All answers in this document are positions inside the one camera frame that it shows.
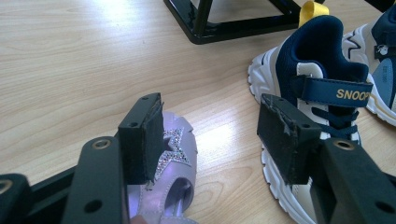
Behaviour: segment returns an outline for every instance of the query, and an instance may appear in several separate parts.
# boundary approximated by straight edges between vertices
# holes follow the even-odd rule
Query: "sneaker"
[[[374,86],[367,108],[396,126],[396,6],[346,34],[342,49],[347,60],[369,66],[367,80]]]
[[[280,96],[322,128],[321,139],[360,142],[355,120],[365,107],[372,84],[368,67],[343,56],[343,24],[333,16],[318,16],[300,27],[279,47],[253,59],[248,68],[250,91],[257,102],[263,93]],[[308,185],[285,185],[267,150],[263,173],[282,208],[298,223],[315,223]]]

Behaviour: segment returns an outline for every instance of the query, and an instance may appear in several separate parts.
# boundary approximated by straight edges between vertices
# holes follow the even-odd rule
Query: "lavender glitter shoe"
[[[148,224],[197,223],[183,217],[194,195],[197,146],[191,125],[163,112],[163,141],[153,186],[128,186],[130,216],[141,215]]]

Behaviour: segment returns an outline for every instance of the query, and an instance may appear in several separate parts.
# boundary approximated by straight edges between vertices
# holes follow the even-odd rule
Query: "shoe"
[[[373,85],[368,67],[343,56],[343,24],[333,16],[318,16],[296,30],[279,47],[253,59],[248,68],[250,91],[259,103],[263,93],[288,100],[322,128],[320,139],[360,142],[355,120],[367,105]],[[267,150],[263,174],[282,208],[297,223],[315,223],[308,185],[285,185]]]
[[[193,224],[183,216],[194,195],[197,146],[192,127],[182,117],[163,112],[163,141],[154,185],[128,186],[130,217],[148,224]]]
[[[347,60],[369,66],[368,81],[374,86],[367,108],[396,126],[396,6],[346,34],[342,49]]]

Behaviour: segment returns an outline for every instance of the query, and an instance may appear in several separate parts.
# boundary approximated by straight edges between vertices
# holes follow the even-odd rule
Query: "wooden surface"
[[[214,2],[217,21],[276,11],[265,1]],[[363,0],[325,3],[346,32],[380,15]],[[251,60],[292,32],[197,46],[161,0],[2,1],[0,174],[22,173],[33,185],[76,165],[84,143],[113,135],[139,97],[159,91],[164,109],[194,127],[187,217],[292,223],[262,177],[259,105],[247,83]],[[364,108],[358,124],[364,148],[396,175],[396,128]]]

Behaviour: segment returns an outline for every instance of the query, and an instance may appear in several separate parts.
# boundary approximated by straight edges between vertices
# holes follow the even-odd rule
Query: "glitter star decoration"
[[[155,180],[158,180],[161,177],[161,174],[171,161],[181,162],[191,166],[189,159],[187,159],[186,154],[180,147],[182,135],[183,129],[181,128],[165,130],[165,132],[163,132],[163,141],[166,143],[169,140],[169,147],[163,152],[158,160],[157,170],[155,171]]]

